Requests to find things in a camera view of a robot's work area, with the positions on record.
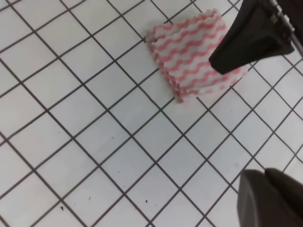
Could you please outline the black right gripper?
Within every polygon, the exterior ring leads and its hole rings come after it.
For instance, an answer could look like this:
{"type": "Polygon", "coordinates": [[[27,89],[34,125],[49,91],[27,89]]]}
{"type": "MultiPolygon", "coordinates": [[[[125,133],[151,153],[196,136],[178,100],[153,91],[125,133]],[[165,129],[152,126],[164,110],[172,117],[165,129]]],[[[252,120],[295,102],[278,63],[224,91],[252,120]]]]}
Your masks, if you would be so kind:
{"type": "Polygon", "coordinates": [[[290,54],[294,48],[303,54],[301,0],[244,0],[209,62],[226,74],[253,61],[290,54]]]}

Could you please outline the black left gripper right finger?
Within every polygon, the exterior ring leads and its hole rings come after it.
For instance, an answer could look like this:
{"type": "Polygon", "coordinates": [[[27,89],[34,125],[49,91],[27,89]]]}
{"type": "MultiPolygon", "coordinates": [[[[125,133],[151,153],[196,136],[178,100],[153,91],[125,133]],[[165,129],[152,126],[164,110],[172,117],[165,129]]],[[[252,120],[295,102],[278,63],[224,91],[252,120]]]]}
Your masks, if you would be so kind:
{"type": "Polygon", "coordinates": [[[303,225],[303,184],[274,169],[265,170],[265,176],[277,191],[275,215],[281,227],[303,225]]]}

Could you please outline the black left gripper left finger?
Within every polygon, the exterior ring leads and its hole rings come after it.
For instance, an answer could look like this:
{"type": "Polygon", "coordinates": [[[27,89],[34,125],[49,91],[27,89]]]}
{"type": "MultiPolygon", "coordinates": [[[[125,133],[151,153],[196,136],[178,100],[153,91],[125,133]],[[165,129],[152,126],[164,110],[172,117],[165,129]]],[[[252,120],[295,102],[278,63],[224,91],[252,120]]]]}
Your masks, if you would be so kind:
{"type": "Polygon", "coordinates": [[[237,212],[241,227],[296,226],[296,214],[265,174],[257,170],[241,173],[237,212]]]}

